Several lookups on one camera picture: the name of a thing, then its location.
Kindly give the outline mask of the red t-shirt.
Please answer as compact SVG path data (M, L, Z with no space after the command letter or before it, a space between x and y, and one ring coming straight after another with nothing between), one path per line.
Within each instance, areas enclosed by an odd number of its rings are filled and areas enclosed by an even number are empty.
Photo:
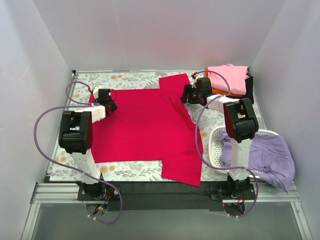
M176 74L160 78L158 89L118 90L117 110L92 126L94 161L160 160L163 178L200 186L201 134L181 101L189 83Z

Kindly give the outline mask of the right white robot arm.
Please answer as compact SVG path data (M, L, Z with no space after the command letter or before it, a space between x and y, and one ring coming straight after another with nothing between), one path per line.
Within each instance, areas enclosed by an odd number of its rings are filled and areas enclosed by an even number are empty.
M259 130L259 124L251 100L233 99L226 95L213 94L211 81L207 77L198 78L195 84L186 84L180 97L182 103L203 106L195 125L195 147L202 162L211 169L228 171L226 181L227 195L237 199L250 189L249 154L252 140ZM224 125L231 140L231 164L229 167L214 167L203 158L198 144L198 130L205 109L216 110L224 115Z

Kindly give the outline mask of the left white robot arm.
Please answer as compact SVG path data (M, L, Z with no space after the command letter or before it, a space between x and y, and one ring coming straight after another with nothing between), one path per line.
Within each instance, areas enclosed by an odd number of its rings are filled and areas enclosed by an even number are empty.
M93 91L93 103L81 110L66 110L62 113L58 143L70 154L78 169L83 171L77 185L86 195L95 200L106 196L106 187L98 180L102 173L96 166L91 151L93 145L93 123L99 122L118 109L109 88L97 88Z

